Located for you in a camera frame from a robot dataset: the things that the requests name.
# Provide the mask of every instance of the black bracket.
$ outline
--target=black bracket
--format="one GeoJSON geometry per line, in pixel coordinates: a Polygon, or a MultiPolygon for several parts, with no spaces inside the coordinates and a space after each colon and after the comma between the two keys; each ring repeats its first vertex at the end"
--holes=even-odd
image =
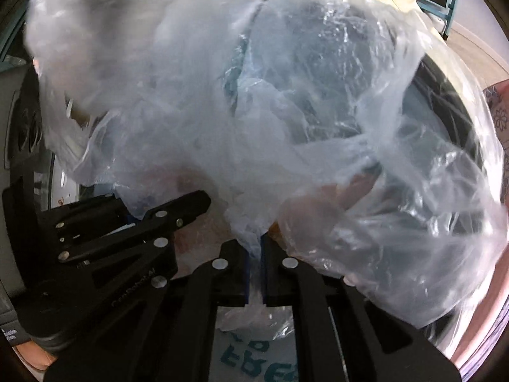
{"type": "Polygon", "coordinates": [[[217,307],[245,305],[248,262],[232,240],[190,276],[152,278],[63,351],[45,382],[208,381],[217,307]]]}
{"type": "Polygon", "coordinates": [[[461,382],[421,332],[261,239],[265,303],[292,306],[300,382],[461,382]]]}
{"type": "Polygon", "coordinates": [[[144,282],[177,272],[172,234],[207,211],[210,198],[193,192],[132,222],[113,194],[53,208],[38,216],[44,248],[34,283],[15,300],[19,321],[50,352],[67,347],[144,282]]]}

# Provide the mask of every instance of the crumpled plastic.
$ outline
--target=crumpled plastic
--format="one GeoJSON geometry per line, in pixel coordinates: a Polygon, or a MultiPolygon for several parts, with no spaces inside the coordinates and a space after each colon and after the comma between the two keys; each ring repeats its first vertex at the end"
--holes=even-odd
{"type": "Polygon", "coordinates": [[[26,42],[46,144],[77,182],[114,184],[135,216],[203,189],[253,257],[277,223],[290,255],[416,327],[471,295],[506,247],[482,92],[415,13],[374,0],[31,0],[26,42]],[[454,87],[431,49],[450,58],[454,87]]]}

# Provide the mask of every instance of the floor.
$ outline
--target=floor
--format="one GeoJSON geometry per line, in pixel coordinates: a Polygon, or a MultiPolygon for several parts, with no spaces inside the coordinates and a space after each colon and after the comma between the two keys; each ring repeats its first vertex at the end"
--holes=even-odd
{"type": "Polygon", "coordinates": [[[478,79],[482,89],[502,80],[509,79],[509,73],[483,49],[452,29],[447,45],[466,63],[478,79]]]}
{"type": "Polygon", "coordinates": [[[486,50],[485,46],[488,46],[505,63],[500,64],[509,70],[507,36],[484,0],[457,0],[452,28],[468,37],[493,57],[493,53],[486,50]]]}

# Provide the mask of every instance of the white wall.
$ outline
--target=white wall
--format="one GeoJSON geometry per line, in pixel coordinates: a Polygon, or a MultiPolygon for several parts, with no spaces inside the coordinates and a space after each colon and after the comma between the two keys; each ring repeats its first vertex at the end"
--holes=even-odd
{"type": "Polygon", "coordinates": [[[452,28],[477,44],[509,73],[509,41],[484,0],[457,0],[452,28]]]}

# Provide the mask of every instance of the metal rivet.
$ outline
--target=metal rivet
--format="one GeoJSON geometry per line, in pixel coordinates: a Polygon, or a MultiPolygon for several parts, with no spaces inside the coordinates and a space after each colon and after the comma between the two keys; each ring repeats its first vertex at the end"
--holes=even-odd
{"type": "Polygon", "coordinates": [[[154,245],[162,249],[162,247],[166,247],[168,245],[168,239],[164,237],[159,237],[154,240],[154,245]]]}
{"type": "Polygon", "coordinates": [[[345,282],[345,284],[347,286],[350,286],[350,287],[355,287],[355,284],[353,284],[353,282],[346,276],[343,277],[343,281],[345,282]]]}
{"type": "Polygon", "coordinates": [[[70,254],[68,251],[62,251],[60,254],[59,254],[59,260],[60,261],[65,261],[69,258],[70,254]]]}
{"type": "Polygon", "coordinates": [[[168,280],[166,279],[166,277],[163,277],[162,275],[156,275],[156,277],[152,277],[150,283],[156,289],[162,289],[164,286],[168,284],[168,280]]]}
{"type": "Polygon", "coordinates": [[[299,261],[297,259],[294,259],[293,257],[286,257],[286,259],[283,260],[283,267],[286,268],[295,268],[299,265],[299,261]]]}
{"type": "Polygon", "coordinates": [[[228,267],[228,261],[225,259],[215,259],[212,262],[212,267],[214,267],[216,270],[224,270],[228,267]]]}

